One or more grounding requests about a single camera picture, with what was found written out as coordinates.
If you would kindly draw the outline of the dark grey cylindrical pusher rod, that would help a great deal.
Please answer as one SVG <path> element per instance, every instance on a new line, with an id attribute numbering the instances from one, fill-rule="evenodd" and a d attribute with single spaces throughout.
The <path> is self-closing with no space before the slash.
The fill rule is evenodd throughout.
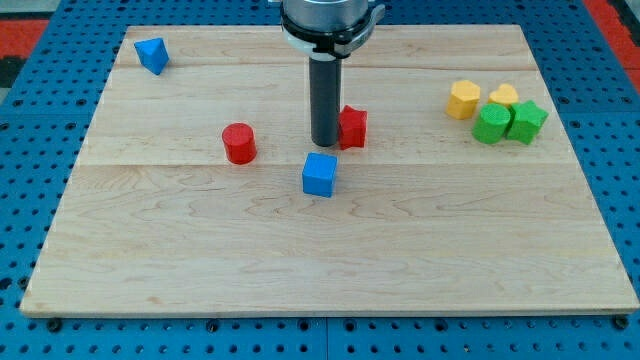
<path id="1" fill-rule="evenodd" d="M 338 142 L 342 62 L 309 60 L 311 139 L 320 147 Z"/>

